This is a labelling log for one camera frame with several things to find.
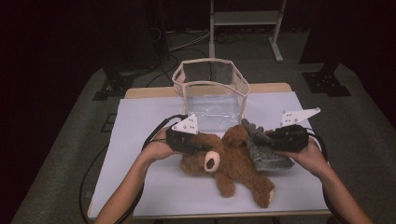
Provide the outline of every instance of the white tabletop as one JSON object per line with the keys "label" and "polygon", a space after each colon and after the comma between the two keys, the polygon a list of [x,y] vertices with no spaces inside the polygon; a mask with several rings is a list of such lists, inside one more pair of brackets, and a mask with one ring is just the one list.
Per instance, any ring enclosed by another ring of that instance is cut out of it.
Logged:
{"label": "white tabletop", "polygon": [[[164,119],[180,114],[182,104],[180,97],[120,101],[110,145],[92,197],[90,218],[98,215],[124,178],[147,136]],[[266,130],[274,129],[279,127],[283,111],[301,109],[293,91],[251,93],[247,98],[245,118]],[[300,124],[310,128],[307,120]],[[213,177],[185,175],[178,166],[179,161],[180,156],[175,155],[151,165],[134,217],[329,214],[321,183],[298,164],[287,171],[266,173],[276,185],[276,195],[269,207],[263,209],[254,203],[245,186],[236,184],[235,195],[222,198]]]}

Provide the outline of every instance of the transparent container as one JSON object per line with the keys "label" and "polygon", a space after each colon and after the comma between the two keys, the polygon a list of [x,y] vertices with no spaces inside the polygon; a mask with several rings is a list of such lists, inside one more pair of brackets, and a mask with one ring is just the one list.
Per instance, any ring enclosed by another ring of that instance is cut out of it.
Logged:
{"label": "transparent container", "polygon": [[183,113],[197,117],[200,132],[225,132],[241,121],[249,86],[233,62],[213,58],[184,61],[172,80],[183,97]]}

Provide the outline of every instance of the bare arm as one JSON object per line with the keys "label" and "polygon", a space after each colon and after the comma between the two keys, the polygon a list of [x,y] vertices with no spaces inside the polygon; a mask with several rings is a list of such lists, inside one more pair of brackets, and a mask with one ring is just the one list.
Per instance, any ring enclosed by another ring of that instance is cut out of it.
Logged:
{"label": "bare arm", "polygon": [[349,223],[373,223],[347,190],[344,183],[325,161],[315,140],[310,138],[308,146],[300,153],[277,152],[293,158],[312,175],[319,178],[337,212]]}
{"label": "bare arm", "polygon": [[[164,138],[165,129],[162,129],[155,139]],[[174,154],[174,151],[165,143],[151,142],[148,144],[136,158],[127,175],[108,199],[94,223],[115,223],[134,202],[150,165],[156,160],[165,159],[172,154]],[[125,222],[132,220],[132,216],[128,218]]]}

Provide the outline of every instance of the stuffed animal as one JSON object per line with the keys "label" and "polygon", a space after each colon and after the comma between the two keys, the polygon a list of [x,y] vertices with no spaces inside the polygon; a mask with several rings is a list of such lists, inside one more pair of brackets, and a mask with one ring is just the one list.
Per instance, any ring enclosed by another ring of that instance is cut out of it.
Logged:
{"label": "stuffed animal", "polygon": [[210,151],[183,155],[180,168],[187,175],[213,175],[221,195],[225,198],[235,194],[234,182],[244,184],[253,194],[257,205],[266,208],[275,194],[275,186],[260,174],[249,157],[245,141],[247,130],[235,125],[222,138],[213,133],[198,133],[193,143],[210,145]]}

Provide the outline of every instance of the gray carpet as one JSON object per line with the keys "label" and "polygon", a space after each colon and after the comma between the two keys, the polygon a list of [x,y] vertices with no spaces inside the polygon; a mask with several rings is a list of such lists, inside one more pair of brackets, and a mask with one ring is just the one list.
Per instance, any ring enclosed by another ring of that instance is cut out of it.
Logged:
{"label": "gray carpet", "polygon": [[[340,65],[335,75],[352,96],[328,97],[313,94],[304,82],[302,72],[318,71],[321,64],[298,64],[308,33],[282,32],[278,39],[284,58],[277,63],[268,44],[269,34],[245,35],[231,45],[216,45],[218,58],[231,60],[249,83],[287,82],[296,92],[303,108],[320,107],[321,113],[310,119],[312,127],[326,143],[329,160],[358,203],[375,223],[396,220],[396,132],[363,89],[359,78]],[[187,43],[196,35],[170,35],[172,46]],[[208,54],[207,44],[190,48]],[[202,58],[196,50],[173,53],[178,62]],[[175,58],[163,65],[171,70]],[[134,87],[145,87],[158,70],[135,79]],[[93,101],[106,80],[103,70],[92,75],[65,122],[13,223],[83,223],[79,211],[81,180],[96,155],[98,159],[87,173],[82,187],[82,209],[87,212],[109,141],[110,132],[103,130],[108,116],[117,113],[120,97]],[[150,87],[169,86],[166,77],[159,77]],[[111,128],[111,121],[106,129]],[[326,223],[329,216],[281,217],[281,223]],[[136,223],[152,223],[137,220]],[[267,217],[222,218],[220,224],[272,223]],[[165,220],[166,224],[215,223],[213,219]]]}

